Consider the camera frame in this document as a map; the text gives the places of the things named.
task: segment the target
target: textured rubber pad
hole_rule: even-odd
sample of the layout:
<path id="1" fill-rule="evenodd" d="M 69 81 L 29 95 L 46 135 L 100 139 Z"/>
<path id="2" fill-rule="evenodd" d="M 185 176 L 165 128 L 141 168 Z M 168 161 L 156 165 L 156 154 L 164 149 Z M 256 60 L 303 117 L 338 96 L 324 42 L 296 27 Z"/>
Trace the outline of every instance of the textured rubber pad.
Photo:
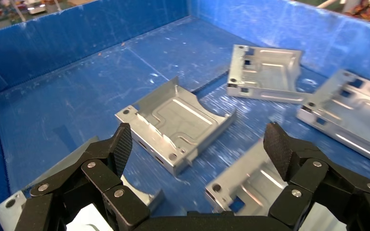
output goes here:
<path id="1" fill-rule="evenodd" d="M 293 154 L 290 148 L 291 137 L 277 123 L 269 123 L 264 132 L 264 149 L 272 160 L 281 178 L 286 181 Z"/>

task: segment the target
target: sheet metal part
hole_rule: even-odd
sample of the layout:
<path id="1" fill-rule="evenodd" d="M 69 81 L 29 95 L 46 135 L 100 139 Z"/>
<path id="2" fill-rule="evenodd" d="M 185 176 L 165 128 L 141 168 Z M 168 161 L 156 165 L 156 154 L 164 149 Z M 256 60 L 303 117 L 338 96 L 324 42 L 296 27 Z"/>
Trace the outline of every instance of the sheet metal part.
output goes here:
<path id="1" fill-rule="evenodd" d="M 23 195 L 23 192 L 17 191 L 0 203 L 0 226 L 4 231 L 15 230 L 25 202 L 26 197 Z"/>
<path id="2" fill-rule="evenodd" d="M 99 141 L 98 137 L 95 136 L 84 144 L 82 144 L 79 148 L 74 150 L 68 156 L 66 156 L 63 160 L 59 161 L 55 166 L 44 172 L 40 175 L 37 179 L 33 182 L 28 184 L 24 189 L 33 186 L 42 180 L 48 178 L 49 176 L 54 175 L 55 173 L 65 169 L 66 167 L 71 166 L 74 164 L 83 154 L 83 152 L 87 149 L 87 147 L 93 143 Z M 153 211 L 157 208 L 157 206 L 164 200 L 165 195 L 162 190 L 159 190 L 155 194 L 148 194 L 136 189 L 132 186 L 126 179 L 125 176 L 121 176 L 121 181 L 123 184 L 130 188 L 135 195 L 140 198 L 140 200 L 148 206 L 148 208 Z M 18 223 L 19 217 L 22 213 L 23 204 L 26 202 L 26 198 L 22 191 L 18 191 L 8 199 L 0 203 L 0 225 L 3 231 L 14 231 L 16 228 L 16 224 Z M 76 216 L 76 218 L 67 225 L 67 230 L 70 231 L 110 231 L 111 228 L 107 224 L 107 222 L 103 219 L 100 213 L 97 211 L 93 204 L 88 205 L 87 207 L 83 208 Z"/>
<path id="3" fill-rule="evenodd" d="M 132 138 L 177 175 L 236 118 L 204 109 L 196 96 L 178 85 L 178 77 L 116 114 L 129 123 Z"/>
<path id="4" fill-rule="evenodd" d="M 370 159 L 370 81 L 340 70 L 303 102 L 297 117 Z"/>
<path id="5" fill-rule="evenodd" d="M 234 211 L 237 216 L 267 216 L 270 206 L 286 186 L 260 139 L 206 186 L 206 198 L 214 212 Z M 236 200 L 244 204 L 237 211 L 233 209 Z M 326 207 L 315 203 L 300 230 L 340 231 L 345 230 L 345 224 L 339 222 Z"/>
<path id="6" fill-rule="evenodd" d="M 297 92 L 301 51 L 234 45 L 227 94 L 259 100 L 301 103 Z"/>

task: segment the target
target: rectangular cutout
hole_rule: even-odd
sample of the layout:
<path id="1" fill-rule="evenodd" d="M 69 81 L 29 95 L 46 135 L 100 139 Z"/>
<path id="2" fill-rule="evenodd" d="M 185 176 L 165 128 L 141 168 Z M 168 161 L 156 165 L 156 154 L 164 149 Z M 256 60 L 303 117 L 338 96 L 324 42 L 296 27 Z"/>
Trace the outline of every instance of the rectangular cutout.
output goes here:
<path id="1" fill-rule="evenodd" d="M 319 124 L 321 124 L 321 125 L 325 125 L 325 124 L 327 123 L 327 122 L 326 122 L 324 119 L 322 119 L 322 118 L 317 118 L 316 122 L 317 122 L 317 123 L 319 123 Z"/>
<path id="2" fill-rule="evenodd" d="M 351 96 L 351 92 L 349 91 L 346 91 L 346 90 L 342 90 L 341 93 L 340 93 L 341 96 L 344 96 L 346 98 L 349 98 Z"/>
<path id="3" fill-rule="evenodd" d="M 358 78 L 356 80 L 348 83 L 348 85 L 353 86 L 355 88 L 361 88 L 362 84 L 364 84 L 364 81 L 362 81 L 361 79 L 358 79 Z"/>
<path id="4" fill-rule="evenodd" d="M 146 148 L 146 146 L 143 144 L 143 143 L 141 143 L 141 141 L 138 141 L 138 143 L 145 149 L 145 150 L 148 150 L 147 148 Z"/>
<path id="5" fill-rule="evenodd" d="M 254 55 L 254 49 L 249 47 L 249 50 L 246 52 L 246 55 Z"/>
<path id="6" fill-rule="evenodd" d="M 164 162 L 163 162 L 162 160 L 160 160 L 157 156 L 154 156 L 154 158 L 155 158 L 156 160 L 158 160 L 162 165 L 164 165 Z"/>
<path id="7" fill-rule="evenodd" d="M 233 200 L 233 203 L 229 205 L 229 208 L 234 212 L 237 213 L 239 212 L 243 207 L 245 206 L 245 203 L 239 198 L 236 197 Z"/>

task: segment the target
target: blue plastic container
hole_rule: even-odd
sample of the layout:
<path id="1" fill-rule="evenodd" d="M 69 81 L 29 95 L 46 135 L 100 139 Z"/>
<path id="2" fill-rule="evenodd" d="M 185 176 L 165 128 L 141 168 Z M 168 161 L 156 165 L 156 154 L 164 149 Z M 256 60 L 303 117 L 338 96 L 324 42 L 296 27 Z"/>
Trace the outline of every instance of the blue plastic container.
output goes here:
<path id="1" fill-rule="evenodd" d="M 297 105 L 228 97 L 233 44 L 301 50 L 298 90 L 343 68 L 370 79 L 370 23 L 287 0 L 98 0 L 0 30 L 0 202 L 93 136 L 114 113 L 179 76 L 229 127 L 178 178 L 134 144 L 125 175 L 163 189 L 154 216 L 210 212 L 204 187 L 277 121 L 370 178 L 370 160 L 295 118 Z"/>

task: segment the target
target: bin floor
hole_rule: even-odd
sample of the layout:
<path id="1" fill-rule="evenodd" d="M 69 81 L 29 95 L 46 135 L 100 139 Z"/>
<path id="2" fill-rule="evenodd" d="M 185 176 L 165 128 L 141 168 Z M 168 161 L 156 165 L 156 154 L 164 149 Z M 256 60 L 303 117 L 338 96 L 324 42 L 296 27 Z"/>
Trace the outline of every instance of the bin floor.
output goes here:
<path id="1" fill-rule="evenodd" d="M 233 44 L 254 45 L 190 16 L 0 93 L 0 138 L 11 192 L 89 138 L 111 137 L 118 126 L 114 113 L 174 76 L 207 110 L 224 115 L 237 108 L 238 119 L 177 178 L 133 145 L 124 175 L 144 192 L 164 190 L 155 215 L 211 212 L 205 185 L 255 144 L 270 121 L 370 178 L 370 160 L 296 119 L 297 105 L 227 96 Z M 313 92 L 325 80 L 302 72 L 298 90 Z"/>

